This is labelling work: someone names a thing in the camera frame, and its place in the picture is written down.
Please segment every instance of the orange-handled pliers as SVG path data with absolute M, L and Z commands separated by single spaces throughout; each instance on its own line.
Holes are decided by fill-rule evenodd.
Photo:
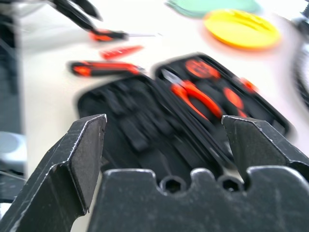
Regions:
M 218 118 L 221 119 L 223 112 L 221 108 L 205 93 L 200 91 L 191 81 L 183 81 L 175 74 L 163 70 L 163 76 L 172 83 L 171 91 L 186 102 L 192 109 L 194 109 L 203 118 L 207 119 L 198 109 L 196 109 L 189 100 L 189 96 L 200 100 L 210 111 Z

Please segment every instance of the tool kit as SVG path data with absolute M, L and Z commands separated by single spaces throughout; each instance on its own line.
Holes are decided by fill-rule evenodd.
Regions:
M 103 171 L 151 169 L 157 181 L 178 176 L 188 186 L 194 168 L 218 177 L 234 165 L 223 115 L 267 121 L 284 136 L 289 131 L 289 122 L 249 82 L 204 54 L 157 64 L 154 73 L 155 80 L 122 73 L 124 79 L 79 98 L 80 117 L 107 115 Z

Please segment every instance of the yellow plate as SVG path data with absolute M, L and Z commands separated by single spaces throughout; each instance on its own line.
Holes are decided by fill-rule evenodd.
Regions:
M 238 10 L 213 11 L 205 16 L 204 25 L 219 41 L 242 49 L 270 48 L 281 37 L 278 30 L 265 19 Z

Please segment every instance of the white table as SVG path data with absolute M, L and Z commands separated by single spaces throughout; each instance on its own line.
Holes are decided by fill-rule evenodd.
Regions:
M 145 49 L 122 60 L 144 67 L 192 52 L 213 57 L 236 75 L 245 77 L 259 93 L 295 127 L 292 144 L 309 155 L 309 112 L 294 88 L 291 65 L 300 42 L 296 30 L 284 19 L 265 13 L 282 33 L 281 44 L 265 52 L 244 52 L 213 39 L 201 20 L 177 14 L 162 0 L 92 1 L 100 10 L 104 28 L 160 32 L 162 37 L 132 38 L 126 42 L 95 43 L 60 13 L 46 5 L 21 20 L 21 70 L 24 126 L 30 175 L 46 151 L 78 118 L 76 100 L 83 92 L 113 81 L 113 77 L 82 79 L 70 74 L 70 60 L 99 60 L 100 49 L 142 44 Z M 87 217 L 74 223 L 72 231 L 85 231 Z

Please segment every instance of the black tool case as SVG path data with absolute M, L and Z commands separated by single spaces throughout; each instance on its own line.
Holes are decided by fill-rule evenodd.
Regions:
M 185 62 L 202 59 L 217 69 L 248 108 L 248 116 L 265 120 L 286 135 L 288 121 L 257 93 L 248 92 L 236 76 L 204 54 L 192 54 L 156 66 L 156 79 L 124 73 L 124 79 L 98 87 L 78 100 L 80 117 L 106 114 L 102 170 L 144 168 L 155 172 L 158 181 L 175 175 L 190 183 L 194 168 L 207 168 L 218 177 L 223 166 L 233 166 L 227 136 L 220 120 L 211 117 L 201 102 L 193 105 L 204 119 L 170 91 L 162 76 L 166 69 L 181 79 L 191 80 L 201 91 L 207 79 L 193 78 Z

